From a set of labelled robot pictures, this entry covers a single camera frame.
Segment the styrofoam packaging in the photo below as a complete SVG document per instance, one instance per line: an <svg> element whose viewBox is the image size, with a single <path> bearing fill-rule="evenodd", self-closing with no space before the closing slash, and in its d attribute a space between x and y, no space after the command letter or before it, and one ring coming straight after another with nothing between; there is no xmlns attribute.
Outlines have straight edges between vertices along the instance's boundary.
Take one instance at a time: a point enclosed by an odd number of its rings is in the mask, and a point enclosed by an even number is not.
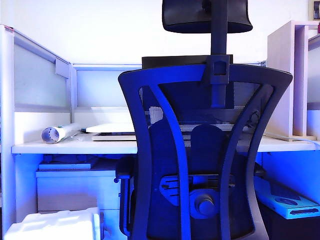
<svg viewBox="0 0 320 240"><path fill-rule="evenodd" d="M100 240L100 214L97 207L79 211L33 213L14 223L4 240Z"/></svg>

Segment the white wall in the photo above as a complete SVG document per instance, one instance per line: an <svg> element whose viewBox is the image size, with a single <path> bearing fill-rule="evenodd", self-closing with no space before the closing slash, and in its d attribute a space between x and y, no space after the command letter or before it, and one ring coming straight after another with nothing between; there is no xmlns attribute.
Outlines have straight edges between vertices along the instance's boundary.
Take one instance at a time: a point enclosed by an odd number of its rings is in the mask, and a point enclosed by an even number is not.
<svg viewBox="0 0 320 240"><path fill-rule="evenodd" d="M208 34L162 27L161 0L1 0L1 23L72 63L140 63L142 56L202 55ZM289 20L308 20L308 0L249 0L253 30L230 34L235 62L267 58L267 36Z"/></svg>

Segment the office chair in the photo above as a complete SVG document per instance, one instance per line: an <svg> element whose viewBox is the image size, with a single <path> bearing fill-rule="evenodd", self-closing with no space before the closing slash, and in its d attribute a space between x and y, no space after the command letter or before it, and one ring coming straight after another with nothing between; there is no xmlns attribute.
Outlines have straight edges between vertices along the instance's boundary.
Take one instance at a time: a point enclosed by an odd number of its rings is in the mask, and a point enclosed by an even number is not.
<svg viewBox="0 0 320 240"><path fill-rule="evenodd" d="M254 190L265 127L290 73L232 64L227 33L251 30L247 0L163 0L164 29L211 33L211 55L147 57L118 80L137 158L122 158L129 240L267 240Z"/></svg>

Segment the desk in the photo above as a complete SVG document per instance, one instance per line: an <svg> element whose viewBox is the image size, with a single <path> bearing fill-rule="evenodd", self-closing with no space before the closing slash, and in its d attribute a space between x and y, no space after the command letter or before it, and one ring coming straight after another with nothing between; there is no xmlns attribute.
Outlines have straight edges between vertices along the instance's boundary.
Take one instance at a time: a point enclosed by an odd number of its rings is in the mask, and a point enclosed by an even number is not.
<svg viewBox="0 0 320 240"><path fill-rule="evenodd" d="M136 154L135 141L92 141L93 134L81 134L56 144L42 140L12 147L13 154ZM263 136L258 152L292 152L320 150L320 146L306 141L284 141Z"/></svg>

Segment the frosted glass panel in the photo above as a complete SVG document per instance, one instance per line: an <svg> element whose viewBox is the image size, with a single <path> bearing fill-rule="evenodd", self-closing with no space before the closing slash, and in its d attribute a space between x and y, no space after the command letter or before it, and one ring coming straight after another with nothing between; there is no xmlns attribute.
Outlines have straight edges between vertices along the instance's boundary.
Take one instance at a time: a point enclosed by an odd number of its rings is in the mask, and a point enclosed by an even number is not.
<svg viewBox="0 0 320 240"><path fill-rule="evenodd" d="M126 107L118 83L123 71L77 71L78 107Z"/></svg>
<svg viewBox="0 0 320 240"><path fill-rule="evenodd" d="M66 78L55 71L54 63L14 45L15 105L67 108Z"/></svg>

